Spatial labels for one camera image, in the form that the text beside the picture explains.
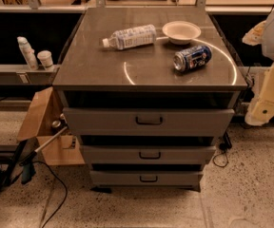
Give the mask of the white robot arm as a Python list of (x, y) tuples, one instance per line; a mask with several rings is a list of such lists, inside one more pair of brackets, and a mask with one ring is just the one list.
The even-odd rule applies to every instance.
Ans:
[(267, 124), (274, 117), (274, 9), (242, 41), (250, 46), (261, 45), (263, 56), (273, 61), (271, 67), (264, 72), (261, 89), (253, 89), (255, 96), (245, 115), (245, 122), (249, 125)]

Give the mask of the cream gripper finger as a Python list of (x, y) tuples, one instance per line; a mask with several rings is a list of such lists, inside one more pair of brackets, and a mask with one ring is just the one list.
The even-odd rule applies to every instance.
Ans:
[(262, 21), (247, 32), (242, 39), (243, 43), (250, 46), (259, 45), (262, 42), (265, 23), (266, 21)]
[(264, 72), (261, 90), (255, 93), (245, 114), (245, 122), (260, 126), (274, 117), (274, 63)]

